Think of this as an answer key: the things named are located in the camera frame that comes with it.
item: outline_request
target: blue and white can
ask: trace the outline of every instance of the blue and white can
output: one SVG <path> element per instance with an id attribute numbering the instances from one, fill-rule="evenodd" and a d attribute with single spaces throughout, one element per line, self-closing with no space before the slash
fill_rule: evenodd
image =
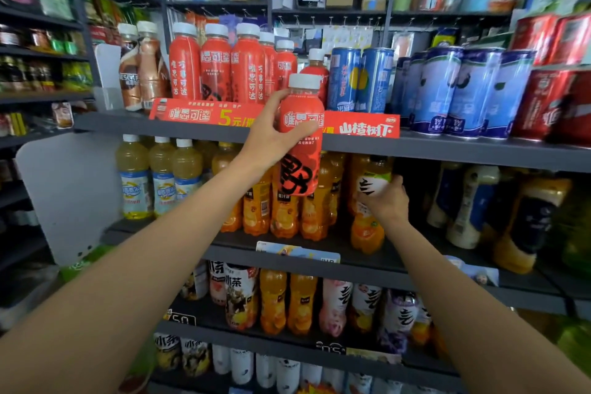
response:
<path id="1" fill-rule="evenodd" d="M 390 99 L 386 102 L 386 112 L 389 114 L 400 114 L 409 67 L 410 56 L 398 58 L 396 62 L 396 73 L 394 74 L 394 86 L 392 86 Z"/>
<path id="2" fill-rule="evenodd" d="M 400 127 L 408 128 L 414 118 L 414 102 L 417 99 L 418 87 L 421 84 L 421 72 L 426 52 L 417 52 L 410 58 L 406 85 L 400 108 Z"/>
<path id="3" fill-rule="evenodd" d="M 442 134 L 463 51 L 456 46 L 433 47 L 427 51 L 414 103 L 412 131 L 433 136 Z"/>
<path id="4" fill-rule="evenodd" d="M 392 49 L 380 47 L 364 50 L 359 70 L 356 113 L 384 113 L 393 62 Z"/>
<path id="5" fill-rule="evenodd" d="M 348 113 L 355 110 L 360 56 L 359 49 L 350 47 L 332 49 L 326 106 L 329 111 Z"/>
<path id="6" fill-rule="evenodd" d="M 535 50 L 507 50 L 502 53 L 480 132 L 482 137 L 509 137 L 535 58 Z"/>
<path id="7" fill-rule="evenodd" d="M 475 139 L 480 136 L 491 89 L 497 78 L 501 47 L 464 50 L 462 66 L 446 121 L 446 134 Z"/>

